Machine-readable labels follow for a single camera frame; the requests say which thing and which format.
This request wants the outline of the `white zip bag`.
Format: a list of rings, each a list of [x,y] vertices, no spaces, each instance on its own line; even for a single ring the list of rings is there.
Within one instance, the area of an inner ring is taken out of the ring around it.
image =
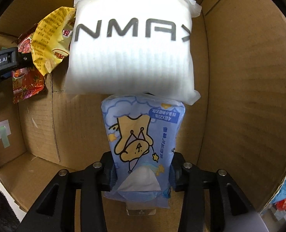
[[[195,0],[74,0],[64,89],[69,94],[140,94],[193,105],[190,51]]]

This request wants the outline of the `yellow snack bag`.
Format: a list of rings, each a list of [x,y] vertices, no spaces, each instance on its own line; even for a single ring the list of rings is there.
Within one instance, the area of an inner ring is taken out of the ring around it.
[[[31,54],[42,75],[51,73],[69,55],[75,13],[75,8],[62,6],[38,23],[31,39]]]

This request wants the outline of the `open cardboard box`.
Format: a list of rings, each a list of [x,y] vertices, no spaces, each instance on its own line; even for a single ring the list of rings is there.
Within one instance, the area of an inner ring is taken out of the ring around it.
[[[257,211],[286,176],[286,19],[272,0],[197,0],[191,53],[201,99],[186,109],[177,150],[207,171],[225,169]],[[0,0],[0,48],[46,14],[73,0]],[[58,170],[80,170],[108,150],[102,95],[70,100],[62,92],[66,63],[43,94],[12,102],[11,80],[0,84],[0,180],[23,210]]]

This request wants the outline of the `red snack packet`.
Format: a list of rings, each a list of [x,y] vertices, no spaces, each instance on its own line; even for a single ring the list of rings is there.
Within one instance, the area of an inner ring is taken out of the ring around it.
[[[18,42],[19,54],[31,53],[31,40],[37,24],[33,25],[26,33],[21,34]],[[13,103],[28,99],[39,94],[45,88],[45,78],[33,63],[30,66],[11,72],[13,85]]]

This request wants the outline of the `light blue tissue pack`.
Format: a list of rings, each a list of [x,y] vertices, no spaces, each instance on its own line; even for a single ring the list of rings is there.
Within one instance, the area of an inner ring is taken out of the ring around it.
[[[117,174],[105,197],[168,208],[169,170],[184,104],[148,94],[110,96],[101,110]]]

